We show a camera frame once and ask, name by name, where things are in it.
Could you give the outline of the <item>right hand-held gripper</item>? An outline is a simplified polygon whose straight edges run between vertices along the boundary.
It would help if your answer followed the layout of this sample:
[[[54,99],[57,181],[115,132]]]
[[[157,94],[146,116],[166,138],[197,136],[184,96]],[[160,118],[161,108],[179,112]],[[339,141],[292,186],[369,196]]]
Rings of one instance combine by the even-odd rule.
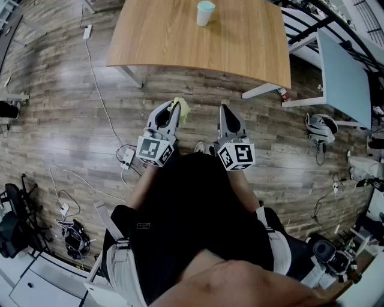
[[[219,108],[218,132],[220,137],[226,137],[227,133],[236,135],[214,143],[215,154],[226,171],[245,170],[255,164],[254,143],[246,135],[245,121],[227,104]]]

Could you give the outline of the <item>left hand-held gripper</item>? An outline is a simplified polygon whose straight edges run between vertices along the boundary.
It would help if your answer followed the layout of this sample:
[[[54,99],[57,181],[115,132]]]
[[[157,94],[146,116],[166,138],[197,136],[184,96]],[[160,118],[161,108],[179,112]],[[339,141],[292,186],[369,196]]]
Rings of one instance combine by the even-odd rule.
[[[137,142],[136,157],[141,162],[157,167],[165,165],[175,150],[173,145],[180,115],[181,104],[173,104],[173,101],[163,103],[151,112],[143,136]]]

